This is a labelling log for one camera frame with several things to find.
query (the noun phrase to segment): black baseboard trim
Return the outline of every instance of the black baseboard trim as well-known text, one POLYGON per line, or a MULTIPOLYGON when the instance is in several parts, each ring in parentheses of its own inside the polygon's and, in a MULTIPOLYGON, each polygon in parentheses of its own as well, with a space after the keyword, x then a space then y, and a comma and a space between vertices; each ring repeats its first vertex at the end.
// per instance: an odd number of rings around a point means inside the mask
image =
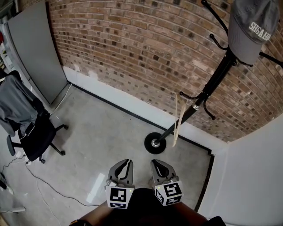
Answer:
MULTIPOLYGON (((166 128, 164 128, 164 127, 162 127, 162 126, 159 126, 159 125, 157 125, 157 124, 155 124, 155 123, 153 123, 153 122, 151 122, 151 121, 149 121, 149 120, 147 120, 147 119, 145 119, 145 118, 143 118, 143 117, 141 117, 141 116, 139 116, 139 115, 137 115, 137 114, 134 114, 134 113, 132 113, 132 112, 130 112, 130 111, 128 111, 128 110, 126 110, 126 109, 124 109, 124 108, 122 108, 122 107, 116 105, 116 104, 113 104, 112 102, 110 102, 110 101, 108 101, 108 100, 105 100, 104 98, 102 98, 102 97, 100 97, 100 96, 98 96, 98 95, 96 95, 96 94, 93 94, 92 92, 89 92, 89 91, 85 90, 85 89, 82 88, 82 87, 79 87, 79 86, 77 86, 77 85, 75 85, 75 84, 73 84, 73 86, 74 86, 75 88, 77 88, 77 89, 79 89, 79 90, 81 90, 81 91, 83 91, 83 92, 85 92, 85 93, 87 93, 87 94, 89 94, 89 95, 91 95, 91 96, 93 96, 93 97, 95 97, 95 98, 97 98, 97 99, 99 99, 99 100, 101 100, 101 101, 103 101, 103 102, 105 102, 105 103, 107 103, 107 104, 109 104, 109 105, 111 105, 111 106, 113 106, 113 107, 115 107, 115 108, 117 108, 117 109, 119 109, 119 110, 121 110, 121 111, 123 111, 123 112, 125 112, 125 113, 127 113, 127 114, 129 114, 129 115, 131 115, 131 116, 133 116, 133 117, 135 117, 135 118, 137 118, 137 119, 139 119, 139 120, 142 120, 142 121, 144 121, 144 122, 146 122, 146 123, 148 123, 148 124, 151 124, 151 125, 153 125, 153 126, 159 128, 159 129, 162 129, 162 130, 164 130, 164 131, 166 130, 166 128)), ((189 143, 191 143, 191 144, 193 144, 193 145, 195 145, 195 146, 198 146, 198 147, 200 147, 200 148, 206 150, 206 151, 208 152, 208 154, 211 154, 211 149, 209 149, 209 148, 207 148, 207 147, 205 147, 205 146, 203 146, 203 145, 201 145, 201 144, 199 144, 199 143, 196 143, 196 142, 194 142, 194 141, 192 141, 192 140, 190 140, 190 139, 188 139, 188 138, 185 138, 185 137, 183 137, 183 136, 180 136, 180 135, 178 135, 178 138, 180 138, 180 139, 182 139, 182 140, 184 140, 184 141, 187 141, 187 142, 189 142, 189 143)))
POLYGON ((202 188, 202 191, 199 195, 199 200, 195 206, 195 211, 199 211, 199 207, 200 207, 200 204, 202 203, 203 201, 203 197, 204 197, 204 194, 207 190, 207 185, 208 185, 208 182, 209 182, 209 178, 210 178, 210 175, 211 175, 211 170, 212 170, 212 166, 213 166, 213 162, 214 162, 214 155, 211 154, 210 155, 210 161, 209 161, 209 165, 208 165, 208 169, 207 169, 207 176, 204 180, 204 184, 203 184, 203 188, 202 188))

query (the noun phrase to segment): chair seat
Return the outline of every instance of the chair seat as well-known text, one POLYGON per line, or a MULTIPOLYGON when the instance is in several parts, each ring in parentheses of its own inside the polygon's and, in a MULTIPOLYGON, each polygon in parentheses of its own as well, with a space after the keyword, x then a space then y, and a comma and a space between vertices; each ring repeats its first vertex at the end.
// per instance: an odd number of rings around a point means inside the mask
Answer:
MULTIPOLYGON (((22 137, 20 130, 18 130, 18 135, 19 138, 22 137)), ((30 135, 20 140, 28 159, 34 161, 39 158, 52 143, 55 135, 55 127, 49 118, 38 116, 30 135)))

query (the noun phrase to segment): round black base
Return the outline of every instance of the round black base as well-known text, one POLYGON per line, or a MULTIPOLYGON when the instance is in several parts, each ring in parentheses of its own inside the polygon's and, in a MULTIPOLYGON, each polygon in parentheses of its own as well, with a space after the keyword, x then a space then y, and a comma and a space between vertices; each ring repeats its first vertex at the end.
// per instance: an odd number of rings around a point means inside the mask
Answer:
POLYGON ((151 154, 160 154, 162 153, 166 148, 166 140, 160 141, 160 145, 158 147, 154 147, 152 145, 152 140, 158 139, 161 136, 158 132, 152 132, 148 134, 145 138, 145 148, 146 150, 151 154))

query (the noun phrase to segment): brick wall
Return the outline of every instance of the brick wall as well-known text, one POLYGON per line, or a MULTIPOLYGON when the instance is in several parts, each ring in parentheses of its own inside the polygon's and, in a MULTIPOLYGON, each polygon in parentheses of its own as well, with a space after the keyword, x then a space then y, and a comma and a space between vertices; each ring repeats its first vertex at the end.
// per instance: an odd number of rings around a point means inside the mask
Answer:
MULTIPOLYGON (((26 8, 37 0, 22 0, 26 8)), ((232 0, 210 0, 228 25, 232 0)), ((196 96, 225 51, 227 36, 200 0, 49 0, 51 27, 62 63, 169 114, 175 92, 196 96)), ((283 60, 283 22, 262 50, 283 60)), ((243 137, 283 111, 283 69, 258 59, 233 67, 188 122, 224 141, 243 137)))

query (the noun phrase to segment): cap brim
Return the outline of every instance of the cap brim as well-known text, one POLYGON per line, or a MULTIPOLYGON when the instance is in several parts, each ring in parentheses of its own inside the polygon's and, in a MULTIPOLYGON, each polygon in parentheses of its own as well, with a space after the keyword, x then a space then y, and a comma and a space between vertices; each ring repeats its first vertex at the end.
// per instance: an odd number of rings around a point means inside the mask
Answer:
POLYGON ((228 44, 235 56, 246 64, 255 63, 262 46, 252 41, 242 31, 233 16, 230 16, 228 44))

